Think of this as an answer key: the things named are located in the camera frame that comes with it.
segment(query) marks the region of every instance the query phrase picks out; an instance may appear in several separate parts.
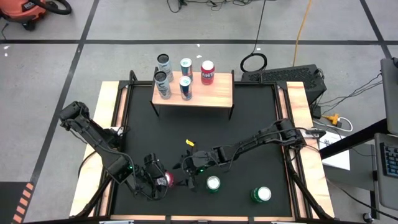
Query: black floor line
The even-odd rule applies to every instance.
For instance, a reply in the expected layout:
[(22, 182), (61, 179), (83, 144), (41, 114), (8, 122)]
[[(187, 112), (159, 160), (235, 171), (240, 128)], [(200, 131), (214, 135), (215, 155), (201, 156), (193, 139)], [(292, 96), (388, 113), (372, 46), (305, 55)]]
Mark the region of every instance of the black floor line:
[(381, 32), (380, 32), (380, 30), (379, 30), (379, 28), (378, 28), (378, 26), (377, 26), (377, 24), (376, 24), (376, 21), (374, 20), (374, 18), (373, 18), (373, 16), (372, 16), (372, 13), (371, 13), (371, 11), (370, 11), (370, 9), (369, 9), (368, 4), (366, 3), (365, 0), (360, 0), (360, 2), (361, 2), (361, 5), (362, 5), (363, 9), (365, 10), (366, 16), (367, 16), (368, 19), (369, 19), (369, 22), (370, 22), (370, 24), (371, 24), (371, 26), (372, 26), (372, 29), (373, 29), (373, 31), (374, 31), (374, 34), (376, 35), (378, 41), (381, 42), (381, 49), (382, 49), (383, 52), (384, 52), (384, 56), (385, 56), (386, 58), (391, 58), (391, 53), (390, 53), (390, 51), (389, 51), (389, 49), (388, 49), (386, 43), (384, 42), (383, 36), (381, 35)]
[(83, 30), (81, 39), (79, 41), (78, 47), (75, 52), (75, 56), (73, 57), (72, 64), (70, 65), (67, 78), (65, 80), (65, 83), (63, 84), (60, 98), (58, 100), (57, 106), (55, 107), (55, 111), (54, 111), (54, 114), (51, 119), (49, 130), (47, 131), (47, 134), (45, 135), (44, 143), (40, 150), (39, 158), (37, 159), (35, 168), (32, 173), (32, 177), (30, 178), (30, 181), (35, 186), (37, 185), (37, 182), (40, 177), (40, 173), (42, 172), (42, 169), (43, 169), (45, 158), (47, 157), (47, 153), (49, 152), (51, 141), (54, 136), (55, 128), (57, 127), (57, 124), (58, 124), (58, 115), (59, 115), (60, 111), (62, 110), (63, 104), (65, 103), (65, 100), (67, 98), (70, 84), (72, 83), (72, 78), (75, 74), (75, 70), (76, 70), (76, 67), (77, 67), (79, 59), (80, 59), (81, 51), (83, 50), (83, 47), (84, 47), (84, 40), (86, 40), (86, 38), (87, 38), (88, 31), (90, 29), (91, 23), (93, 22), (94, 14), (97, 9), (99, 1), (100, 0), (94, 0), (93, 6), (91, 7), (90, 14), (87, 18), (85, 28)]
[[(0, 44), (104, 44), (104, 45), (140, 45), (140, 44), (254, 44), (255, 40), (0, 40)], [(258, 40), (258, 44), (295, 45), (296, 40)], [(398, 40), (300, 40), (300, 45), (398, 45)]]

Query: white cable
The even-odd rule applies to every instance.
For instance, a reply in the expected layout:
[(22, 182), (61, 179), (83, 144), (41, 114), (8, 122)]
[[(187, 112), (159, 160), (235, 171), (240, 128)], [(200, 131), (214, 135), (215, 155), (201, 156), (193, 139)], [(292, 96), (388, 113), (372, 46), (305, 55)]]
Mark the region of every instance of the white cable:
[(341, 119), (347, 121), (347, 123), (348, 123), (349, 126), (350, 126), (349, 130), (348, 130), (348, 129), (343, 129), (343, 128), (338, 128), (338, 127), (333, 126), (333, 125), (323, 124), (323, 123), (318, 122), (318, 121), (316, 121), (316, 120), (312, 120), (312, 121), (313, 121), (315, 124), (319, 124), (319, 125), (322, 125), (322, 126), (328, 126), (329, 128), (335, 128), (335, 129), (338, 129), (338, 130), (340, 130), (340, 131), (352, 132), (353, 129), (354, 129), (353, 124), (352, 124), (347, 118), (342, 118), (342, 117), (340, 117), (340, 118), (338, 118), (337, 120), (340, 121)]

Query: green can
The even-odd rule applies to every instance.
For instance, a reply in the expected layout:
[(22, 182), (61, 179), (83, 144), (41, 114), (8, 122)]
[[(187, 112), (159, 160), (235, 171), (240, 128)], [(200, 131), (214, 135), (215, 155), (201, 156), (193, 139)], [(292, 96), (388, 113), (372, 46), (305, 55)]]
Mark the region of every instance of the green can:
[(210, 193), (215, 193), (220, 189), (220, 179), (216, 176), (211, 176), (206, 180), (206, 188)]
[(271, 190), (268, 187), (256, 187), (251, 190), (250, 197), (253, 202), (262, 203), (271, 198)]

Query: white paper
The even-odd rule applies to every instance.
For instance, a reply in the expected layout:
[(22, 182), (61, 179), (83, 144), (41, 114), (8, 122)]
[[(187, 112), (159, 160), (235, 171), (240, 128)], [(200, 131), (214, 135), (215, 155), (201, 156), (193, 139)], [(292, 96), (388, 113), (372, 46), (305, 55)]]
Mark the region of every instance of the white paper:
[[(320, 150), (322, 150), (324, 147), (327, 147), (328, 145), (333, 144), (334, 142), (337, 142), (339, 140), (340, 140), (340, 136), (338, 134), (331, 133), (331, 132), (327, 131), (326, 134), (322, 138), (319, 139), (319, 148), (320, 148)], [(350, 169), (350, 167), (349, 167), (349, 150), (346, 150), (337, 155), (334, 155), (332, 157), (324, 159), (324, 160), (322, 160), (322, 163), (324, 165), (349, 170)]]

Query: wooden shelf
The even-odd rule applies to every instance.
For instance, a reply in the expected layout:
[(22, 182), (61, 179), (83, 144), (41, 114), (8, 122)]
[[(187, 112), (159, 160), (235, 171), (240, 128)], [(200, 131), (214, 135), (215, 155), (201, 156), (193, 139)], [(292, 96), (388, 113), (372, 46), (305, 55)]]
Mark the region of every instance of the wooden shelf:
[(174, 80), (170, 82), (172, 96), (164, 100), (160, 97), (155, 85), (152, 103), (155, 105), (175, 106), (208, 106), (219, 108), (232, 107), (233, 78), (231, 73), (215, 73), (211, 85), (202, 84), (200, 72), (193, 73), (192, 99), (183, 100), (180, 91), (180, 78), (182, 72), (173, 72)]

